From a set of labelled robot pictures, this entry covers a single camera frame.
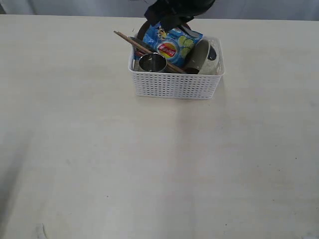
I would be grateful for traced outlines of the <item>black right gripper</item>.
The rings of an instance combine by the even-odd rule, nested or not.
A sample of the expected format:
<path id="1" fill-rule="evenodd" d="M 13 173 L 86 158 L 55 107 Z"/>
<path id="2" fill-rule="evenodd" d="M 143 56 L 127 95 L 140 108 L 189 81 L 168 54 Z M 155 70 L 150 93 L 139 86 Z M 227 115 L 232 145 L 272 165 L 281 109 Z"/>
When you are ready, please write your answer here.
<path id="1" fill-rule="evenodd" d="M 144 16 L 150 25 L 160 24 L 170 31 L 207 12 L 215 0 L 157 0 L 150 5 Z"/>

